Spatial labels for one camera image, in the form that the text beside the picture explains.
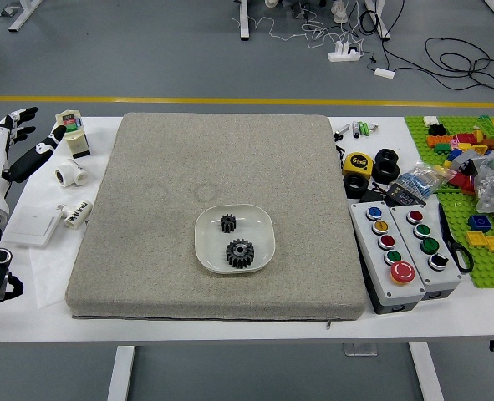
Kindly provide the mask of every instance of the yellow floor line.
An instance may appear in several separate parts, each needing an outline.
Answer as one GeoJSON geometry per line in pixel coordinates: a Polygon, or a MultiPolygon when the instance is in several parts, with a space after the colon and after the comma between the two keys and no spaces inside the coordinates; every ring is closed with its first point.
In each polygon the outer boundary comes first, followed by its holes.
{"type": "Polygon", "coordinates": [[[427,102],[407,100],[352,99],[256,99],[256,98],[143,98],[115,96],[0,96],[0,102],[29,103],[139,103],[139,104],[262,104],[291,106],[368,106],[368,107],[443,107],[494,109],[490,102],[427,102]]]}

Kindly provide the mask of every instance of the white tube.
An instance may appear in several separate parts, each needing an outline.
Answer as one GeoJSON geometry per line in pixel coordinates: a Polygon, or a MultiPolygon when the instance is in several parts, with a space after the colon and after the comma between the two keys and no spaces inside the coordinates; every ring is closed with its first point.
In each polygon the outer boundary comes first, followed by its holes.
{"type": "Polygon", "coordinates": [[[63,216],[64,224],[73,230],[77,230],[83,224],[90,211],[93,209],[93,204],[88,200],[82,200],[76,206],[64,206],[63,216]]]}
{"type": "Polygon", "coordinates": [[[55,177],[63,188],[72,184],[82,186],[89,182],[89,173],[72,159],[67,159],[55,169],[55,177]]]}

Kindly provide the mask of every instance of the gray cushion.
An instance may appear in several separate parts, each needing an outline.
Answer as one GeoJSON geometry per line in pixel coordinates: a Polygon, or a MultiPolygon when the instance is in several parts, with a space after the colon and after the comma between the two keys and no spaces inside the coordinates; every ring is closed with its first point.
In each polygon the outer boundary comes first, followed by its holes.
{"type": "Polygon", "coordinates": [[[354,320],[364,310],[328,118],[127,114],[66,292],[75,317],[354,320]],[[196,218],[252,204],[276,252],[219,275],[196,258],[196,218]]]}

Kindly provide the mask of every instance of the gear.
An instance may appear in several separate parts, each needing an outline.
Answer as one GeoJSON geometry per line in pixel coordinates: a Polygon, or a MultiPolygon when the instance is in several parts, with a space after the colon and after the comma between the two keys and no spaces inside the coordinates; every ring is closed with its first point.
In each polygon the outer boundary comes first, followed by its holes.
{"type": "Polygon", "coordinates": [[[236,229],[236,217],[234,215],[224,215],[221,217],[221,230],[233,232],[236,229]]]}
{"type": "Polygon", "coordinates": [[[237,269],[250,266],[254,260],[254,246],[247,240],[235,240],[227,246],[227,261],[237,269]]]}

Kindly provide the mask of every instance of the robotic arm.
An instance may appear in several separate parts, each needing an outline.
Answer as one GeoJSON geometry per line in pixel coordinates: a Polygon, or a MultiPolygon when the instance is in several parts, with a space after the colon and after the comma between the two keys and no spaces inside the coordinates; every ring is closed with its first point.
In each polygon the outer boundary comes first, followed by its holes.
{"type": "Polygon", "coordinates": [[[20,109],[8,114],[0,121],[0,240],[1,226],[5,225],[9,217],[9,207],[5,197],[13,181],[23,182],[53,154],[55,148],[66,132],[64,126],[53,130],[42,142],[28,150],[13,165],[8,166],[8,152],[15,143],[25,140],[28,134],[35,131],[35,127],[21,127],[24,122],[35,117],[37,108],[20,109]]]}

